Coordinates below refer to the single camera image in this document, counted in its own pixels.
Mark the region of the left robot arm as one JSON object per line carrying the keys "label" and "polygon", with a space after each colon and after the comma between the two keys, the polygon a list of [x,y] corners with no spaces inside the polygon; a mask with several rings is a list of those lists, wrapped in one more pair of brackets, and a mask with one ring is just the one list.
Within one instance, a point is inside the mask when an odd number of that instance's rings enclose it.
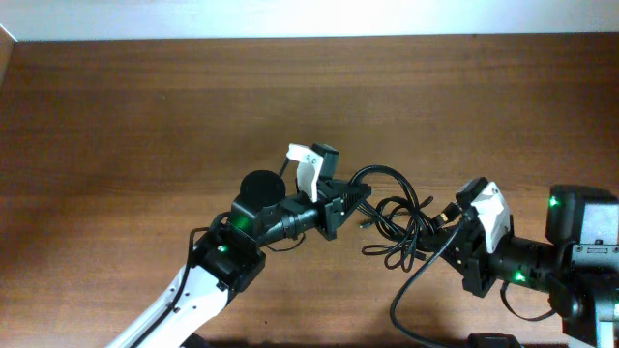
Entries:
{"label": "left robot arm", "polygon": [[366,200],[371,188],[320,180],[318,196],[289,195],[269,170],[248,174],[229,211],[190,233],[188,257],[162,294],[111,341],[113,347],[205,347],[197,330],[244,292],[266,265],[263,248],[315,229],[326,240]]}

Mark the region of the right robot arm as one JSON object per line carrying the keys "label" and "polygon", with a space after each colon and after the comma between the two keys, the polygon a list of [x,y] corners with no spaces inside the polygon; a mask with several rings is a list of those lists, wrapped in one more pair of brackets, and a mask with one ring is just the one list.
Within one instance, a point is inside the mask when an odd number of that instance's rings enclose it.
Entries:
{"label": "right robot arm", "polygon": [[498,186],[470,181],[420,239],[484,297],[493,283],[549,296],[551,313],[575,342],[613,347],[618,340],[618,198],[602,188],[555,185],[547,203],[544,242],[520,238]]}

